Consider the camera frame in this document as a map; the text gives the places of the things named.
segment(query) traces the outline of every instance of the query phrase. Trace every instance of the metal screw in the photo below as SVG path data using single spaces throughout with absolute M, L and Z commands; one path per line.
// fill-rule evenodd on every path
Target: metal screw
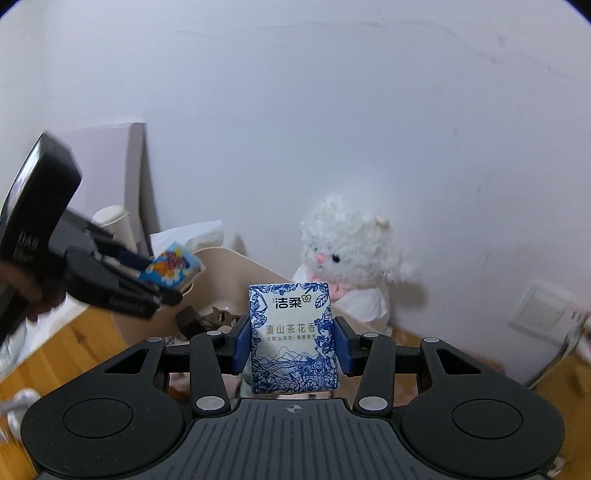
M 219 410 L 222 408 L 226 402 L 221 397 L 216 397 L 215 395 L 208 395 L 207 397 L 201 397 L 199 400 L 195 402 L 197 408 L 206 411 L 212 410 Z
M 359 406 L 367 411 L 380 411 L 388 406 L 388 401 L 382 397 L 363 397 Z

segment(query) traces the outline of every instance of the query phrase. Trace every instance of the brand logo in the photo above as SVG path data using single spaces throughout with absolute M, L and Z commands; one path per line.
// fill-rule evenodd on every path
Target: brand logo
M 32 236 L 25 231 L 22 231 L 18 236 L 17 248 L 23 250 L 29 250 L 30 252 L 36 252 L 39 246 L 39 237 Z
M 142 313 L 145 310 L 145 305 L 140 305 L 139 303 L 134 303 L 128 300 L 120 300 L 114 297 L 109 299 L 109 305 L 116 309 L 125 309 L 129 312 L 137 312 Z
M 300 407 L 297 403 L 292 403 L 289 407 L 286 408 L 286 410 L 295 415 L 296 413 L 301 412 L 303 408 Z

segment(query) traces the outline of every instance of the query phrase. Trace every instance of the light switch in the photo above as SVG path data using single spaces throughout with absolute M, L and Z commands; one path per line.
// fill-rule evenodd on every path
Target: light switch
M 562 345 L 580 318 L 582 308 L 559 288 L 534 285 L 516 309 L 509 324 L 555 345 Z

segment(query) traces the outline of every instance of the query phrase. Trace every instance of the white plush toy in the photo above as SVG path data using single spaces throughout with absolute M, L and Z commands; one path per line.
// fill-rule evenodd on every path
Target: white plush toy
M 390 317 L 387 282 L 415 279 L 389 221 L 330 196 L 301 223 L 302 266 L 293 281 L 325 281 L 335 308 L 385 332 Z

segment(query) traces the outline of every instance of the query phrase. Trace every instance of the black handle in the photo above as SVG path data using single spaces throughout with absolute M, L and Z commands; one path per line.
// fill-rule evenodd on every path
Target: black handle
M 371 332 L 364 333 L 361 342 L 370 344 L 371 349 L 353 410 L 361 415 L 387 417 L 394 404 L 396 345 L 390 337 Z

